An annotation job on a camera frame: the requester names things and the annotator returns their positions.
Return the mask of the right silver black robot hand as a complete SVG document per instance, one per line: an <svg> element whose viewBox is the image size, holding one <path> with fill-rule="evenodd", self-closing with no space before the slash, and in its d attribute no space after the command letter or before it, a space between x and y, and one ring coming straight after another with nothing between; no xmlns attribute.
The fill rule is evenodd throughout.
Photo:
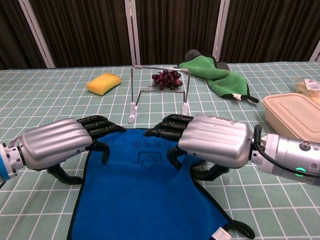
<svg viewBox="0 0 320 240"><path fill-rule="evenodd" d="M243 122L205 114L170 114L143 135L177 143L166 154L177 170L182 168L178 158L184 155L213 163L209 170L190 170L194 179L202 181L212 181L230 169L244 167L250 159L253 137Z"/></svg>

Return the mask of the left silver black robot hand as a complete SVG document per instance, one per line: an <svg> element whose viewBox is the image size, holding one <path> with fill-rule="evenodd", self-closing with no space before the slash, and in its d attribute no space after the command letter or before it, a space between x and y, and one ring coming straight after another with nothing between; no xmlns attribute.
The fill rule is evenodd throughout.
<svg viewBox="0 0 320 240"><path fill-rule="evenodd" d="M61 163L85 151L102 153L101 162L106 164L110 147L98 139L126 129L101 115L81 119L66 118L25 131L17 149L23 164L31 170L46 170L59 182L80 185L83 179L68 175Z"/></svg>

